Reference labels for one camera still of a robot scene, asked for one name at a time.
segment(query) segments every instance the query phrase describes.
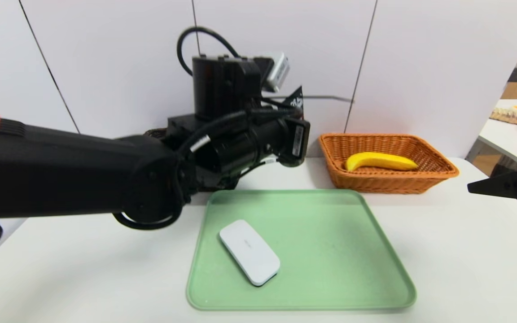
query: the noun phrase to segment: label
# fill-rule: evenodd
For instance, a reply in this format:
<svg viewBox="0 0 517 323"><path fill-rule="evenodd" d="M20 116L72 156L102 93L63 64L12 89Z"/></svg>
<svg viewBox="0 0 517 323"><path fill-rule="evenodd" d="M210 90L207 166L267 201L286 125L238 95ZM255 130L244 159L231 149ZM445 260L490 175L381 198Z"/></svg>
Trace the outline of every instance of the label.
<svg viewBox="0 0 517 323"><path fill-rule="evenodd" d="M276 163L276 158L265 158L263 159L263 163L266 165L266 164L272 164L272 163Z"/></svg>
<svg viewBox="0 0 517 323"><path fill-rule="evenodd" d="M203 147L207 143L211 141L209 135L205 135L205 137L202 137L201 139L197 140L197 142L191 146L191 152L194 153L197 151L200 147Z"/></svg>
<svg viewBox="0 0 517 323"><path fill-rule="evenodd" d="M302 108L303 106L302 86L296 89L289 97L287 97L283 104L288 104L296 108Z"/></svg>
<svg viewBox="0 0 517 323"><path fill-rule="evenodd" d="M294 139L294 143L293 143L293 155L295 155L296 157L300 156L300 147L302 146L303 132L304 132L304 127L297 125L296 130L295 130L295 139Z"/></svg>

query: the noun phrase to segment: white label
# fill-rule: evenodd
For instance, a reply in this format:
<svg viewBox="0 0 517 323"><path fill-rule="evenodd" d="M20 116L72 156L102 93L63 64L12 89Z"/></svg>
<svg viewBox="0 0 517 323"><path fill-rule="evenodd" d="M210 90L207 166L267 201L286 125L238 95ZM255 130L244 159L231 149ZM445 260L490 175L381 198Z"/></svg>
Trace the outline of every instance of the white label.
<svg viewBox="0 0 517 323"><path fill-rule="evenodd" d="M294 98L293 102L291 102L291 106L295 106L296 108L302 108L302 104L302 98Z"/></svg>
<svg viewBox="0 0 517 323"><path fill-rule="evenodd" d="M209 135L205 135L205 137L202 137L194 145L191 146L191 152L194 153L200 147L203 147L204 145L206 145L210 141L211 141L211 139L210 139Z"/></svg>
<svg viewBox="0 0 517 323"><path fill-rule="evenodd" d="M276 162L276 158L265 158L263 159L263 163L266 164L272 164Z"/></svg>
<svg viewBox="0 0 517 323"><path fill-rule="evenodd" d="M293 155L296 157L300 156L300 146L302 146L302 133L304 132L304 127L296 126L295 131L295 140L293 143Z"/></svg>

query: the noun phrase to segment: panel seam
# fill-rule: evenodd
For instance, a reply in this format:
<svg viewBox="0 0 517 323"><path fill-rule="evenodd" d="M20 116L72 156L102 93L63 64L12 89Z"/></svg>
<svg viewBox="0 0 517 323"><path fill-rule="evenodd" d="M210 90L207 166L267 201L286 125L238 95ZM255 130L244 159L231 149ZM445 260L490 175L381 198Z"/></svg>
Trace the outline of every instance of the panel seam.
<svg viewBox="0 0 517 323"><path fill-rule="evenodd" d="M73 118L73 114L71 114L71 111L69 110L69 107L67 106L67 103L65 102L65 98L63 97L63 93L61 93L61 90L59 90L59 86L57 85L57 81L55 80L55 76L53 76L53 73L51 72L51 68L49 68L49 64L47 63L47 59L45 59L45 55L43 55L43 51L41 50L41 46L39 45L39 41L37 40L37 37L35 37L35 32L33 32L33 27L31 27L31 23L29 22L29 18L27 18L27 13L25 12L25 8L23 8L23 3L21 0L19 1L19 5L21 6L21 11L23 12L23 15L25 16L25 21L27 21L27 25L29 26L29 30L31 30L31 35L33 35L33 39L35 39L35 44L37 44L37 48L39 49L39 53L41 54L41 57L43 58L43 62L45 63L45 66L47 67L47 71L49 71L49 75L51 75L51 80L53 80L53 84L55 84L55 88L57 88L57 92L59 93L59 96L61 97L61 100L63 101L63 105L65 106L65 109L67 110L67 113L69 114L69 117L71 118L71 122L73 122L73 125L75 126L75 129L78 133L81 133L79 131L79 127L77 126L77 123L75 122L75 119Z"/></svg>
<svg viewBox="0 0 517 323"><path fill-rule="evenodd" d="M193 21L195 22L195 27L197 26L197 14L195 13L195 0L191 0L191 6L193 7ZM199 31L195 31L195 35L197 36L197 50L199 51L199 56L201 55L201 45L199 44Z"/></svg>
<svg viewBox="0 0 517 323"><path fill-rule="evenodd" d="M379 0L375 1L374 9L372 10L372 18L370 20L370 25L368 26L367 39L366 39L366 42L364 43L363 57L360 60L359 73L356 75L355 90L352 92L351 107L348 109L348 115L346 116L346 123L344 125L344 133L346 133L346 129L348 127L348 121L351 118L352 108L353 108L353 105L355 104L356 89L359 86L360 74L361 74L361 72L363 70L364 58L366 56L366 51L367 51L367 48L368 48L368 40L370 39L370 33L372 31L372 24L374 23L374 17L376 15L376 7L378 6L378 2L379 2Z"/></svg>

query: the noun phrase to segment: white table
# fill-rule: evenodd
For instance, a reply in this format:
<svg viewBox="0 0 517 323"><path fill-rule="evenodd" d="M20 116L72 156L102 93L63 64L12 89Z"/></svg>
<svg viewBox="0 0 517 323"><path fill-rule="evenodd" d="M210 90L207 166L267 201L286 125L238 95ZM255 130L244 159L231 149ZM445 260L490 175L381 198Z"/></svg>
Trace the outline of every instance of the white table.
<svg viewBox="0 0 517 323"><path fill-rule="evenodd" d="M159 231L111 215L31 218L0 247L0 322L517 322L517 201L469 194L462 159L422 195L365 194L418 290L400 311L203 312L185 286L208 195ZM258 168L240 188L332 188L323 159Z"/></svg>
<svg viewBox="0 0 517 323"><path fill-rule="evenodd" d="M496 106L509 108L513 105L517 105L517 100L499 100ZM478 140L517 162L517 125L488 119ZM474 144L467 159L473 160L480 152L480 148L480 145Z"/></svg>

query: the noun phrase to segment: white wall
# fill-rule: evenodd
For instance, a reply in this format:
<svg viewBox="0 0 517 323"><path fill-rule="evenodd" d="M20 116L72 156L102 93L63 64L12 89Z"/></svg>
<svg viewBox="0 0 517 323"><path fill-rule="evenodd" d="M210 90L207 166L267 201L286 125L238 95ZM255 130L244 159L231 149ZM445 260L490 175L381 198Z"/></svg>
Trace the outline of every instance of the white wall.
<svg viewBox="0 0 517 323"><path fill-rule="evenodd" d="M79 130L121 137L193 112L193 82L176 57L194 25L191 0L23 0ZM195 37L185 42L192 57Z"/></svg>
<svg viewBox="0 0 517 323"><path fill-rule="evenodd" d="M350 100L375 0L206 0L197 22L221 33L242 54L285 51L291 72L283 94L300 84L306 95ZM191 77L175 53L194 24L191 0L23 0L35 36L82 133L118 137L166 127L193 112ZM201 51L225 53L200 35ZM195 35L184 56L197 53ZM311 143L343 131L348 102L305 102ZM318 144L309 155L320 155Z"/></svg>
<svg viewBox="0 0 517 323"><path fill-rule="evenodd" d="M75 131L16 0L0 0L0 116ZM0 244L23 221L0 220Z"/></svg>
<svg viewBox="0 0 517 323"><path fill-rule="evenodd" d="M378 0L349 132L465 157L517 62L517 1Z"/></svg>

